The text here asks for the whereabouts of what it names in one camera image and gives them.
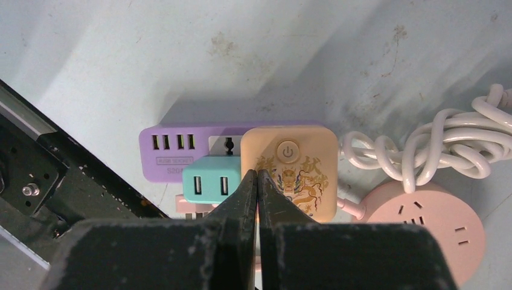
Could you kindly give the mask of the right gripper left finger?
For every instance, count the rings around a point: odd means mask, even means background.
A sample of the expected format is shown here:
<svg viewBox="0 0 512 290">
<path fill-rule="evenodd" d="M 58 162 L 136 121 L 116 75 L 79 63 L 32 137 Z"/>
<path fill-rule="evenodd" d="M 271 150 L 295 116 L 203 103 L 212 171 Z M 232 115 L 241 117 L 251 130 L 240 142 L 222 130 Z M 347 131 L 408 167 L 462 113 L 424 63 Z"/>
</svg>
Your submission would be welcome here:
<svg viewBox="0 0 512 290">
<path fill-rule="evenodd" d="M 254 289 L 257 173 L 210 214 L 89 219 L 63 237 L 43 289 Z"/>
</svg>

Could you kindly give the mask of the teal USB charger plug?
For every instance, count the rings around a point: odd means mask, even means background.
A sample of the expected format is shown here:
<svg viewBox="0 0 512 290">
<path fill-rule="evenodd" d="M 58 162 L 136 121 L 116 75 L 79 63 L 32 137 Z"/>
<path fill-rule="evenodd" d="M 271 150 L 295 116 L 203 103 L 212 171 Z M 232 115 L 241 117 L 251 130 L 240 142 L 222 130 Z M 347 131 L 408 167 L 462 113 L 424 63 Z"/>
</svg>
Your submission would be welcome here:
<svg viewBox="0 0 512 290">
<path fill-rule="evenodd" d="M 182 172 L 184 198 L 196 204 L 220 204 L 238 188 L 239 156 L 203 156 Z"/>
</svg>

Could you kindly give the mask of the beige cube socket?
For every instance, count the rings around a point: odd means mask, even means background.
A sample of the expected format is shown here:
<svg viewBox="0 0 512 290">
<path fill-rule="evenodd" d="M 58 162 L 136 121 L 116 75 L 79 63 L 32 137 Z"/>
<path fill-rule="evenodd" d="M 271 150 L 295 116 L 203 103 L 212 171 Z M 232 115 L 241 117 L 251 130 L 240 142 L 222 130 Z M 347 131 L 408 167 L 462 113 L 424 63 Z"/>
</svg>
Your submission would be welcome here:
<svg viewBox="0 0 512 290">
<path fill-rule="evenodd" d="M 267 170 L 277 189 L 317 222 L 337 212 L 338 138 L 320 125 L 262 126 L 240 142 L 241 171 Z"/>
</svg>

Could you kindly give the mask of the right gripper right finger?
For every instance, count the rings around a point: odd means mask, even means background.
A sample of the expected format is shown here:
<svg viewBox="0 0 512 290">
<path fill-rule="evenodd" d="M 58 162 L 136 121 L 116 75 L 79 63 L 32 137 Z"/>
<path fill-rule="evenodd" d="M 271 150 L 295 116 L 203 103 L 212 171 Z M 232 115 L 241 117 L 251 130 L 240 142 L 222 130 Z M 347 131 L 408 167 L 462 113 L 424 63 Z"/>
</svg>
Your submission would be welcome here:
<svg viewBox="0 0 512 290">
<path fill-rule="evenodd" d="M 456 289 L 427 229 L 406 224 L 320 224 L 258 172 L 264 289 Z"/>
</svg>

